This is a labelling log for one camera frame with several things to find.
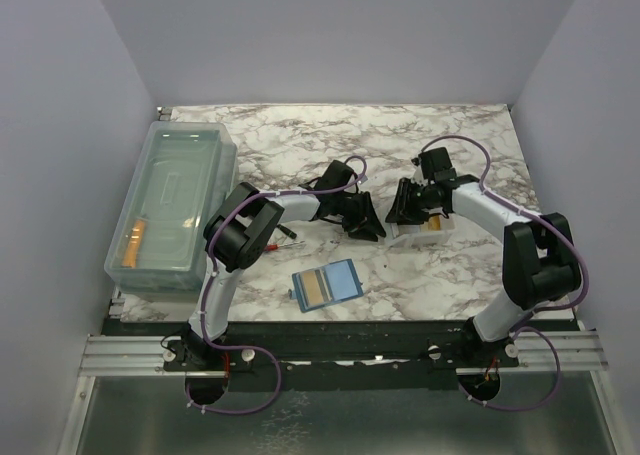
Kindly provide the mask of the credit cards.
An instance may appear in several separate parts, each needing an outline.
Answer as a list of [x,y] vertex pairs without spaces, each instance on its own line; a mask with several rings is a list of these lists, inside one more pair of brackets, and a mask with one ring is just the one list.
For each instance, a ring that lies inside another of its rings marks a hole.
[[431,216],[422,226],[421,226],[421,230],[422,231],[430,231],[430,232],[435,232],[435,231],[441,231],[441,216],[439,214],[435,214],[434,216]]

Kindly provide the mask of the clear acrylic card box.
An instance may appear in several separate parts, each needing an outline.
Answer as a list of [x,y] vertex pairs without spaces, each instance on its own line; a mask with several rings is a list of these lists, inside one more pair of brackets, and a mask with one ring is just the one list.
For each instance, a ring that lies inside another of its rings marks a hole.
[[442,245],[447,242],[456,230],[453,216],[445,218],[441,216],[441,231],[422,231],[421,225],[398,225],[383,223],[386,231],[384,239],[388,247],[412,248],[428,245]]

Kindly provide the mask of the teal leather card holder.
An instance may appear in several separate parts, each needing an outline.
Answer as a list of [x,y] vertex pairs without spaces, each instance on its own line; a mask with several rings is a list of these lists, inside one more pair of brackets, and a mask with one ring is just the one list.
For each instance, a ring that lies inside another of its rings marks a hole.
[[[315,269],[321,269],[324,272],[330,293],[330,301],[324,305],[309,308],[306,303],[300,276],[305,271]],[[364,296],[362,283],[352,259],[344,259],[308,270],[292,275],[293,288],[289,291],[289,298],[297,302],[302,313],[341,304]]]

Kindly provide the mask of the gold credit card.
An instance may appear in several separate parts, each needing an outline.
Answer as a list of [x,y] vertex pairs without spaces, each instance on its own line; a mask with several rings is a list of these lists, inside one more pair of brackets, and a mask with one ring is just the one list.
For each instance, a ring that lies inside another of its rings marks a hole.
[[326,277],[321,269],[305,271],[300,279],[309,308],[321,306],[330,301]]

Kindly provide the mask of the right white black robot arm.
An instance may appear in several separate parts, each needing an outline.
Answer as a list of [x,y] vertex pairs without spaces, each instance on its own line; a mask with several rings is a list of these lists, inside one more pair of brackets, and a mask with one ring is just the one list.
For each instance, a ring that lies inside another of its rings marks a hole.
[[570,225],[559,213],[541,215],[492,192],[482,177],[460,175],[446,148],[424,150],[412,160],[416,171],[402,178],[386,222],[418,226],[451,214],[465,218],[502,244],[502,288],[464,326],[460,354],[480,367],[496,355],[496,344],[514,328],[578,289],[588,272],[573,244]]

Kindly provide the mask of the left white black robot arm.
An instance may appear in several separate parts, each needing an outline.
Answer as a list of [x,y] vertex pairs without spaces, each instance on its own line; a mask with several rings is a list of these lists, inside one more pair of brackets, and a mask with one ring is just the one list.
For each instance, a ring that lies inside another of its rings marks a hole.
[[[359,172],[348,165],[354,160],[363,163]],[[334,160],[321,176],[283,191],[261,191],[242,182],[224,200],[204,229],[205,281],[189,318],[193,340],[187,357],[197,368],[209,370],[220,362],[217,339],[227,330],[239,278],[262,256],[279,224],[333,221],[354,240],[377,242],[386,236],[371,194],[360,189],[364,162],[358,155]]]

